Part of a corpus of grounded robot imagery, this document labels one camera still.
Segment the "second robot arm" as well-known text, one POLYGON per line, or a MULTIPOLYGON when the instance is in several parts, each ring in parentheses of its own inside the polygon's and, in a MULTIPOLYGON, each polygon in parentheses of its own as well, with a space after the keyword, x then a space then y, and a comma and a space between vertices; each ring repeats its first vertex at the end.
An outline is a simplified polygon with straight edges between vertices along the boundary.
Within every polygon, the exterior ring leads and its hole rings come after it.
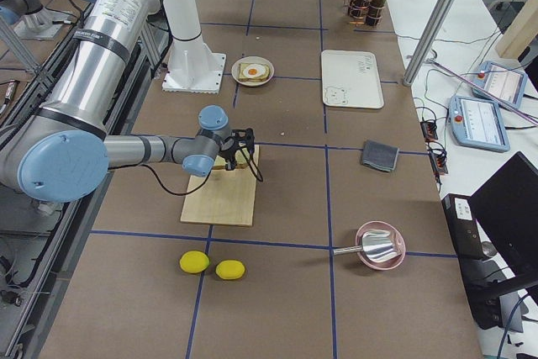
POLYGON ((52 40, 64 23, 40 0, 1 0, 1 16, 24 40, 52 40))

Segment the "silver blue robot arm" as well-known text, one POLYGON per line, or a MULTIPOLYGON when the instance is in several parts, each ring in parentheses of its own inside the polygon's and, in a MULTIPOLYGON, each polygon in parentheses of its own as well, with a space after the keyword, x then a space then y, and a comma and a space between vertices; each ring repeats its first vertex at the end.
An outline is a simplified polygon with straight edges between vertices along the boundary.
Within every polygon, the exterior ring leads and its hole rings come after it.
POLYGON ((192 139, 108 134, 105 115, 151 15, 165 14, 172 38, 165 90, 217 92, 225 57, 204 43, 195 0, 85 1, 93 7, 73 35, 73 57, 58 82, 20 124, 1 133, 4 186, 67 203, 93 192, 112 169, 170 162, 206 177, 217 157, 232 171, 238 154, 253 154, 253 133, 232 129, 215 105, 201 110, 192 139))

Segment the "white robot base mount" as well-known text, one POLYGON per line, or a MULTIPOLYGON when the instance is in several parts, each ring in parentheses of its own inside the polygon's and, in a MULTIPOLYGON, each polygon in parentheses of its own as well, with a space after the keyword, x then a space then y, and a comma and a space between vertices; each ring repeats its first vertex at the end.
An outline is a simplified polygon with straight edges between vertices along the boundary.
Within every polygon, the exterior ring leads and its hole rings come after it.
POLYGON ((205 44, 195 0, 164 0, 164 9, 173 43, 163 89, 219 92, 226 55, 213 53, 205 44))

